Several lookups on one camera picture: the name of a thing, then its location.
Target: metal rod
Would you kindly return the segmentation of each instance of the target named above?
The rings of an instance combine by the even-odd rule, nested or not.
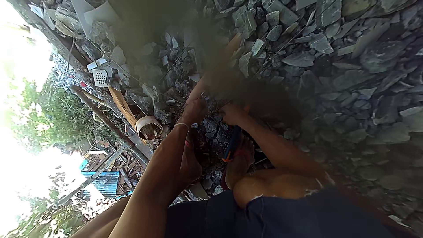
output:
[[[135,144],[126,136],[124,135],[107,117],[104,113],[98,109],[91,100],[84,94],[83,89],[77,85],[73,85],[70,89],[78,95],[82,101],[84,101],[91,110],[114,132],[121,140],[122,145],[131,149],[134,154],[139,158],[141,165],[144,164],[145,168],[147,167],[148,162],[150,161],[136,146]]]

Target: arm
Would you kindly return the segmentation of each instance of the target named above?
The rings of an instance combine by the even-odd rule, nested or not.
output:
[[[200,122],[205,112],[204,102],[195,100],[185,108],[178,123],[190,126]],[[176,126],[156,149],[110,238],[165,236],[167,207],[175,199],[173,188],[188,129]]]
[[[287,169],[306,177],[325,178],[325,171],[319,163],[312,160],[291,142],[259,125],[239,106],[228,104],[222,109],[225,112],[223,120],[247,131],[275,168]]]

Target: blue corrugated sheet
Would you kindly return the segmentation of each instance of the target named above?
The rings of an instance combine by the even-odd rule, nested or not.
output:
[[[91,177],[95,172],[81,172],[86,178]],[[94,180],[94,186],[106,198],[116,197],[116,189],[118,187],[119,171],[102,172],[100,176]]]

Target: forearm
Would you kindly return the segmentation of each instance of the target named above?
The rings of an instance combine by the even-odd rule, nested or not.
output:
[[[247,131],[277,169],[288,169],[307,177],[324,178],[324,169],[290,141],[259,125],[252,117],[239,126]]]

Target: wooden plank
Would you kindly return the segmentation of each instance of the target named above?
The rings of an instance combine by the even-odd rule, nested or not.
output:
[[[126,102],[124,96],[122,95],[120,91],[112,87],[109,87],[109,91],[110,91],[110,94],[112,95],[113,101],[116,103],[121,113],[125,116],[125,118],[131,124],[132,128],[135,130],[136,129],[135,124],[137,123],[137,120],[135,116],[132,114],[131,109],[129,108],[128,103]]]

